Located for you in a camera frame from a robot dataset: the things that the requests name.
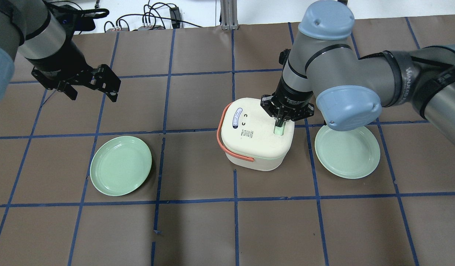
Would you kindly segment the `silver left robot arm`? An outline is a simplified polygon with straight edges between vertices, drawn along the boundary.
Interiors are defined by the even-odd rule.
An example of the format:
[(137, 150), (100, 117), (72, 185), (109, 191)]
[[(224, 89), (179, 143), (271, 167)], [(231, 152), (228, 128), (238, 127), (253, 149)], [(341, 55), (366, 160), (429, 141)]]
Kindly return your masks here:
[(0, 0), (0, 101), (15, 72), (21, 54), (32, 66), (32, 76), (47, 90), (57, 90), (71, 100), (75, 85), (104, 93), (116, 102), (121, 81), (106, 64), (87, 64), (72, 41), (74, 32), (91, 31), (94, 20), (109, 10), (78, 10), (44, 0)]

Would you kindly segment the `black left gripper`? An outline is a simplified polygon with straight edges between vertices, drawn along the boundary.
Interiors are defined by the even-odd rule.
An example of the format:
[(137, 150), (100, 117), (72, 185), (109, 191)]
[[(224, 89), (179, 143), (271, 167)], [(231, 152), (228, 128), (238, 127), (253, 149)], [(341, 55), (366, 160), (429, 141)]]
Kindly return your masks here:
[(106, 64), (97, 68), (88, 65), (83, 53), (73, 41), (65, 41), (56, 53), (45, 58), (32, 59), (31, 63), (34, 69), (40, 71), (48, 80), (58, 83), (57, 91), (71, 100), (76, 100), (78, 96), (72, 85), (80, 85), (104, 93), (111, 102), (117, 101), (121, 84), (118, 76)]

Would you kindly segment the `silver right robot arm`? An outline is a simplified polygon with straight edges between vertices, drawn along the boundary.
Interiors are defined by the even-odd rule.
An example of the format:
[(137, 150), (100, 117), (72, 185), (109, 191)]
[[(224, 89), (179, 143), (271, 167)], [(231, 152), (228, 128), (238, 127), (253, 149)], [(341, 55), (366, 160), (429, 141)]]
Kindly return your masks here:
[(383, 108), (409, 102), (455, 145), (455, 44), (358, 58), (347, 44), (354, 23), (351, 10), (335, 0), (307, 8), (292, 48), (280, 53), (276, 91), (261, 98), (276, 126), (313, 116), (312, 96), (335, 131), (366, 126)]

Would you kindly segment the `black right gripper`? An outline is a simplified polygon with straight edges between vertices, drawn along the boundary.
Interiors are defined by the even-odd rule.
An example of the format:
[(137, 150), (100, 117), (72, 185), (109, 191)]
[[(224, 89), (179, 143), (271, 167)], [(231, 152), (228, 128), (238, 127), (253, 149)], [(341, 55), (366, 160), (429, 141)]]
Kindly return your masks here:
[(282, 104), (279, 98), (274, 95), (263, 95), (261, 97), (261, 107), (268, 116), (275, 118), (275, 126), (279, 128), (283, 128), (287, 121), (295, 122), (315, 114), (315, 106), (311, 103), (306, 103), (303, 107), (291, 107), (287, 104)]

